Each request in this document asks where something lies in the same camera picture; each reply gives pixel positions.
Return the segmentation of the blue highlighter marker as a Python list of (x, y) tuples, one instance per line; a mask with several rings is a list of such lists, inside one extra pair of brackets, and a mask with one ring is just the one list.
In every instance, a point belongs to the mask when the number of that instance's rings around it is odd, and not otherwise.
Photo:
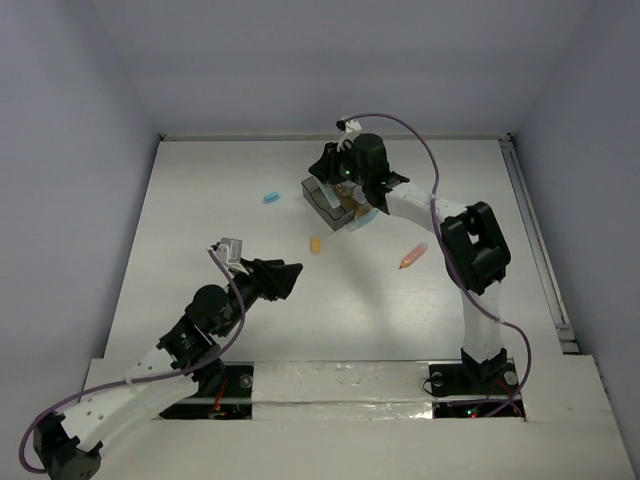
[(365, 225), (367, 225), (368, 223), (370, 223), (375, 219), (375, 217), (377, 216), (377, 213), (378, 213), (377, 210), (370, 210), (367, 213), (355, 218), (346, 226), (347, 230), (349, 232), (355, 232), (356, 230), (364, 227)]

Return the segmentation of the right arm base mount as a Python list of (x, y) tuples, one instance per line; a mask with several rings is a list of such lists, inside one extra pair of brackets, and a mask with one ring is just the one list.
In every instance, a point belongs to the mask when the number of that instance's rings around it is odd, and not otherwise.
[(432, 398), (432, 413), (436, 419), (525, 419), (521, 396), (515, 395), (518, 387), (519, 378), (511, 359), (488, 380), (477, 380), (463, 363), (458, 362), (430, 364), (422, 381), (423, 391)]

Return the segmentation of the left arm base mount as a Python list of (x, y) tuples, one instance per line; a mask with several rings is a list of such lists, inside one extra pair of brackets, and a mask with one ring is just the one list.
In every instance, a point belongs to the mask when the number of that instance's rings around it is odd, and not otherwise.
[(168, 407), (163, 420), (250, 420), (253, 416), (253, 363), (226, 364), (212, 386)]

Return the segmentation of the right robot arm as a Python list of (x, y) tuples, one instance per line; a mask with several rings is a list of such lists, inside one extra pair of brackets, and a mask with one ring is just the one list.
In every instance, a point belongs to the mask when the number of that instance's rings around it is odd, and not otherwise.
[(500, 284), (511, 253), (492, 208), (464, 205), (428, 193), (391, 170), (382, 138), (350, 132), (329, 142), (308, 169), (324, 195), (344, 183), (361, 188), (367, 203), (435, 235), (446, 270), (463, 298), (462, 384), (482, 392), (506, 363), (498, 318)]

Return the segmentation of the orange highlighter marker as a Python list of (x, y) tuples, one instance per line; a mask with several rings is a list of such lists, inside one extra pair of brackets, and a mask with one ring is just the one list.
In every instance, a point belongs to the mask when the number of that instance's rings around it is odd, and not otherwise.
[(422, 242), (408, 252), (401, 260), (399, 269), (407, 269), (419, 260), (428, 250), (429, 246), (426, 242)]

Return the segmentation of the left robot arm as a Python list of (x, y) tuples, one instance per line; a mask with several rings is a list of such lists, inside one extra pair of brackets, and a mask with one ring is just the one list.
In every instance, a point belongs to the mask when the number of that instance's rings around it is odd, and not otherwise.
[(221, 383), (220, 357), (235, 343), (249, 308), (259, 299), (277, 301), (292, 292), (303, 266), (281, 259), (215, 265), (225, 287), (200, 287), (178, 322), (116, 379), (86, 388), (41, 412), (21, 440), (22, 467), (50, 479), (90, 479), (117, 441), (196, 393), (209, 395)]

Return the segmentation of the green highlighter marker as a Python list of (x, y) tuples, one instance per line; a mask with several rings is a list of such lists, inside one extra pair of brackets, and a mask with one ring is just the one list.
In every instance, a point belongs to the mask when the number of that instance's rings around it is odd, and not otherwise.
[(320, 182), (319, 188), (323, 193), (323, 195), (325, 196), (327, 203), (332, 209), (337, 209), (341, 206), (341, 202), (339, 198), (336, 196), (334, 190), (331, 188), (330, 185)]

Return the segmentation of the orange marker cap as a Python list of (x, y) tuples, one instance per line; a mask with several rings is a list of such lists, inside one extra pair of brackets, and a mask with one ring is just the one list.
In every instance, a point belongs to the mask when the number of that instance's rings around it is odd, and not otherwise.
[(310, 239), (310, 252), (313, 255), (319, 255), (322, 250), (322, 240), (319, 237), (312, 237)]

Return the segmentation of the blue marker cap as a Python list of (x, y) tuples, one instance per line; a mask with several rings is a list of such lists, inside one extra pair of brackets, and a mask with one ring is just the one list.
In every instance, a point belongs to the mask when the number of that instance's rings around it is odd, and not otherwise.
[(279, 199), (280, 199), (280, 194), (278, 192), (271, 192), (271, 193), (266, 194), (263, 197), (263, 203), (264, 204), (271, 204), (271, 203), (273, 203), (273, 202), (275, 202), (275, 201), (277, 201)]

